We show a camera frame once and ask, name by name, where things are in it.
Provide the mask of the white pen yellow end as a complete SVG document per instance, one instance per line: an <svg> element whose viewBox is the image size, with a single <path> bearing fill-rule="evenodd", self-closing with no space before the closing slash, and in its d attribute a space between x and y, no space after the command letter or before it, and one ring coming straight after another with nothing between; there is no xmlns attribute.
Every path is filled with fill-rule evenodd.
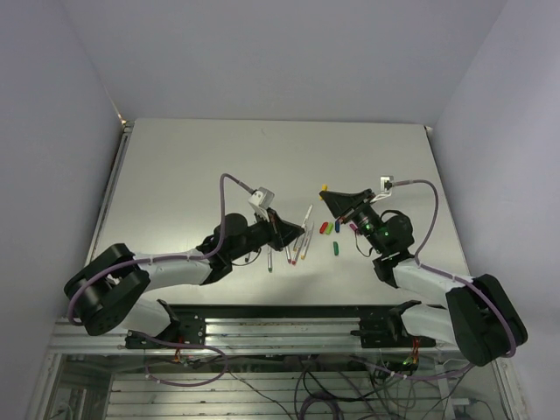
<svg viewBox="0 0 560 420"><path fill-rule="evenodd" d="M308 221L311 217L312 210L313 210L313 204L310 204L306 213L305 213L304 220L301 224L301 228L304 230L304 232L307 230L307 225L308 225Z"/></svg>

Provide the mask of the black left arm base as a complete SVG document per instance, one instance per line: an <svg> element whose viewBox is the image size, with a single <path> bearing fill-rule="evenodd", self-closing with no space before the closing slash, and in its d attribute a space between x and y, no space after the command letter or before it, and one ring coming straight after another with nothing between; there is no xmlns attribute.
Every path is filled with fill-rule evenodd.
<svg viewBox="0 0 560 420"><path fill-rule="evenodd" d="M160 341L202 345L206 337L206 322L197 313L181 311L164 300L141 298L132 308L121 327L126 329L127 349L156 349Z"/></svg>

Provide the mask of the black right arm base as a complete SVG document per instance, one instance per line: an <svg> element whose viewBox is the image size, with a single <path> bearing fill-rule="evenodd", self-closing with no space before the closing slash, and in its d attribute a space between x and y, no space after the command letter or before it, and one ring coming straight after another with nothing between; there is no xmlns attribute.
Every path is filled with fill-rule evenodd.
<svg viewBox="0 0 560 420"><path fill-rule="evenodd" d="M406 331L402 315L419 304L411 300L399 305L360 306L359 326L350 334L360 339L362 348L412 347L415 338Z"/></svg>

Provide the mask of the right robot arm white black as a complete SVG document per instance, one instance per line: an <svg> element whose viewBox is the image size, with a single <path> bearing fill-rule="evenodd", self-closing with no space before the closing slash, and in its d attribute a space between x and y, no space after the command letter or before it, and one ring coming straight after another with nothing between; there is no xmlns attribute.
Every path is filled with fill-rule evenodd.
<svg viewBox="0 0 560 420"><path fill-rule="evenodd" d="M513 356L527 342L528 331L495 276L462 277L422 263L410 252L415 242L410 218L398 210L377 213L371 190L319 195L336 221L353 223L371 245L377 254L374 272L381 282L426 299L392 310L385 326L392 344L405 346L415 337L443 341L483 367Z"/></svg>

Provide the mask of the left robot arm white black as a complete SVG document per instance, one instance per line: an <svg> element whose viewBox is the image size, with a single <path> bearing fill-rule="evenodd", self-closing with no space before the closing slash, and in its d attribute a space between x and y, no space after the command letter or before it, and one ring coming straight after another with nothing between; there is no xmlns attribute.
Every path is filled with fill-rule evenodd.
<svg viewBox="0 0 560 420"><path fill-rule="evenodd" d="M183 253L140 256L123 243L114 244L66 283L67 318L91 336L120 326L169 347L178 338L179 321L163 299L148 297L148 291L214 284L232 272L236 260L263 247L281 251L303 232L270 208L254 224L239 213L225 215L199 246Z"/></svg>

